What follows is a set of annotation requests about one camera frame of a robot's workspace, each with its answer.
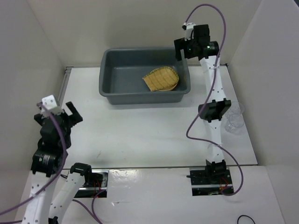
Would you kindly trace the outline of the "woven bamboo basket tray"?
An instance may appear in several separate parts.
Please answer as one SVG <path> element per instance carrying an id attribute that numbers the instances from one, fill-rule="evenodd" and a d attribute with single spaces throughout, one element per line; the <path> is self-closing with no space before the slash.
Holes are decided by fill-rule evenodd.
<path id="1" fill-rule="evenodd" d="M 142 79 L 150 91 L 158 91 L 179 82 L 177 72 L 168 66 L 154 69 Z"/>

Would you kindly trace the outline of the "clear plastic cup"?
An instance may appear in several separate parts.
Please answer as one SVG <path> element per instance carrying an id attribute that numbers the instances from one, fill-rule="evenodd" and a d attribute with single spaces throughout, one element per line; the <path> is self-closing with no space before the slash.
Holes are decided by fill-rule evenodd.
<path id="1" fill-rule="evenodd" d="M 243 114 L 245 107 L 240 102 L 234 101 L 231 103 L 230 111 L 233 114 Z"/>
<path id="2" fill-rule="evenodd" d="M 225 130 L 229 133 L 238 133 L 244 124 L 245 122 L 241 114 L 232 114 L 227 119 Z"/>

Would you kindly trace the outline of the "yellow bear plate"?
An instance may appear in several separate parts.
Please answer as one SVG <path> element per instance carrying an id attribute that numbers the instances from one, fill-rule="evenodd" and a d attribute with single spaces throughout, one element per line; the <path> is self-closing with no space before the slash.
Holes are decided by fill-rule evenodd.
<path id="1" fill-rule="evenodd" d="M 173 84 L 173 85 L 171 85 L 171 86 L 168 86 L 168 87 L 164 87 L 164 88 L 162 88 L 162 89 L 159 89 L 158 91 L 171 91 L 171 90 L 173 90 L 177 85 L 178 85 L 178 82 L 175 83 L 175 84 Z"/>

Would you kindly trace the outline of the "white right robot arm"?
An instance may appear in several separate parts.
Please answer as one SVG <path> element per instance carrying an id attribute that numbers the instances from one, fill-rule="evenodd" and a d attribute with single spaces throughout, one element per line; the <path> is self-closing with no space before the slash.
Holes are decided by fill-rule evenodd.
<path id="1" fill-rule="evenodd" d="M 204 177 L 211 184 L 217 183 L 226 172 L 226 162 L 221 150 L 221 121 L 231 106 L 224 92 L 220 76 L 220 49 L 216 41 L 210 40 L 209 26 L 184 23 L 185 37 L 174 41 L 176 59 L 198 58 L 203 69 L 207 99 L 198 106 L 201 118 L 209 134 L 208 155 Z"/>

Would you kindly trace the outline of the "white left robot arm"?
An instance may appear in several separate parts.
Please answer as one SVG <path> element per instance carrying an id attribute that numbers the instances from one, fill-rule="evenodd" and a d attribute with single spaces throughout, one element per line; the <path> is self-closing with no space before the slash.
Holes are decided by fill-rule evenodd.
<path id="1" fill-rule="evenodd" d="M 33 155 L 31 189 L 29 199 L 23 202 L 26 211 L 23 224 L 59 224 L 80 187 L 93 182 L 92 168 L 88 164 L 75 163 L 57 196 L 55 186 L 71 146 L 71 129 L 83 121 L 72 102 L 66 106 L 67 114 L 57 104 L 39 103 L 40 113 L 34 116 L 41 126 L 41 138 Z"/>

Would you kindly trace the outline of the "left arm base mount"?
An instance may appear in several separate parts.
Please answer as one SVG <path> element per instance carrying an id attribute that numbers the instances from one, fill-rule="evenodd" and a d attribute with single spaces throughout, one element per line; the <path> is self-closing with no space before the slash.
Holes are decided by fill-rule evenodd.
<path id="1" fill-rule="evenodd" d="M 75 195 L 75 198 L 106 198 L 108 184 L 108 172 L 96 172 L 92 174 L 90 182 L 86 182 Z"/>

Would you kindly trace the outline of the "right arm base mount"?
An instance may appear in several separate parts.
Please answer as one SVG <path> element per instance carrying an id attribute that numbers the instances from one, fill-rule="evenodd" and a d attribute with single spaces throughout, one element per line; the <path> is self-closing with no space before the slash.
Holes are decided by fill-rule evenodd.
<path id="1" fill-rule="evenodd" d="M 186 176 L 190 179 L 193 196 L 212 196 L 234 193 L 233 182 L 230 171 L 227 168 L 225 173 L 218 177 L 208 177 L 204 167 L 190 168 Z"/>

